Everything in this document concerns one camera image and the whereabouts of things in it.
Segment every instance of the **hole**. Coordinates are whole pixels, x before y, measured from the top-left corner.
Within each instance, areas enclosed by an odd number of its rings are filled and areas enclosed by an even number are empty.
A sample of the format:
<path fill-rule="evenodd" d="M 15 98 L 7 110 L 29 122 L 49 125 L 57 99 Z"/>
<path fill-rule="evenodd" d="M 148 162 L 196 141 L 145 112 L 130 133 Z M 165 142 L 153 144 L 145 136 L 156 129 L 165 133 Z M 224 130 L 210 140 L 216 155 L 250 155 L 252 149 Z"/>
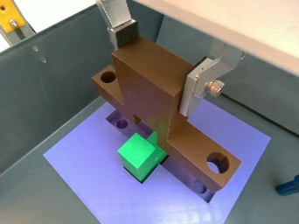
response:
<path fill-rule="evenodd" d="M 194 180 L 193 181 L 193 191 L 196 193 L 205 193 L 206 190 L 208 189 L 206 189 L 205 185 L 198 180 Z"/>
<path fill-rule="evenodd" d="M 99 79 L 102 82 L 109 83 L 115 79 L 115 74 L 113 72 L 103 72 Z"/>
<path fill-rule="evenodd" d="M 216 173 L 224 173 L 229 168 L 228 158 L 218 152 L 212 152 L 206 158 L 209 169 Z"/>
<path fill-rule="evenodd" d="M 115 126 L 118 129 L 124 129 L 126 127 L 126 120 L 125 119 L 120 119 L 117 122 L 115 122 Z"/>
<path fill-rule="evenodd" d="M 46 63 L 46 59 L 41 57 L 41 63 Z"/>

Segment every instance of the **blue mat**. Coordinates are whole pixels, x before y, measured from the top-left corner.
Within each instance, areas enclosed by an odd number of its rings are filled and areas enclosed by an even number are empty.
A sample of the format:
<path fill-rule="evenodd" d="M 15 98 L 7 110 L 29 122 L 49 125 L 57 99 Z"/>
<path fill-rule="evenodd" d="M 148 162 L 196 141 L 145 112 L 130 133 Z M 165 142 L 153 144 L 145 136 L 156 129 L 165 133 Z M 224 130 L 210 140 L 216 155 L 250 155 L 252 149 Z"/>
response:
<path fill-rule="evenodd" d="M 209 204 L 158 165 L 140 184 L 122 168 L 117 149 L 126 137 L 105 120 L 106 103 L 43 154 L 71 191 L 103 224 L 222 223 L 269 137 L 202 101 L 189 122 L 241 165 Z"/>

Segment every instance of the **silver metal clamp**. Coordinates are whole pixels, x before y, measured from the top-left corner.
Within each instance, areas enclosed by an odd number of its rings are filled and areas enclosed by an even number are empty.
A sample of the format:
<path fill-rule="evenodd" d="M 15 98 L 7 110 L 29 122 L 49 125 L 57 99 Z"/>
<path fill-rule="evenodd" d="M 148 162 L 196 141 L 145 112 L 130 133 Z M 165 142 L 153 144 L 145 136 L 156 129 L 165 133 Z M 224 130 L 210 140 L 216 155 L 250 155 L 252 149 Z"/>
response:
<path fill-rule="evenodd" d="M 9 46 L 13 46 L 33 34 L 33 28 L 23 19 L 13 0 L 0 1 L 0 34 Z"/>
<path fill-rule="evenodd" d="M 180 105 L 180 113 L 184 116 L 194 110 L 205 94 L 220 94 L 224 83 L 217 78 L 234 69 L 244 57 L 237 48 L 216 39 L 212 41 L 209 54 L 216 59 L 202 59 L 185 78 Z"/>
<path fill-rule="evenodd" d="M 109 41 L 114 50 L 129 43 L 137 36 L 137 22 L 130 18 L 126 0 L 95 0 L 106 22 Z"/>

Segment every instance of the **bolt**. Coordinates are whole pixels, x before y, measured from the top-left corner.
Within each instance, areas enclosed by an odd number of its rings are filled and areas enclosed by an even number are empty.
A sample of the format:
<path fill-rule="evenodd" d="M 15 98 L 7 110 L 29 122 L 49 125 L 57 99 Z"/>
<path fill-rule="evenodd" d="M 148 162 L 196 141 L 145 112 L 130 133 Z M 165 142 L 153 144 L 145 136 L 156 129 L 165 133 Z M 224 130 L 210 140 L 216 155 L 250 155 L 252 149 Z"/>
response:
<path fill-rule="evenodd" d="M 9 23 L 10 23 L 10 26 L 11 26 L 11 27 L 15 27 L 15 26 L 17 26 L 17 23 L 15 23 L 14 20 L 10 20 Z"/>
<path fill-rule="evenodd" d="M 220 95 L 222 87 L 224 83 L 220 80 L 210 81 L 205 83 L 205 93 L 216 97 Z"/>

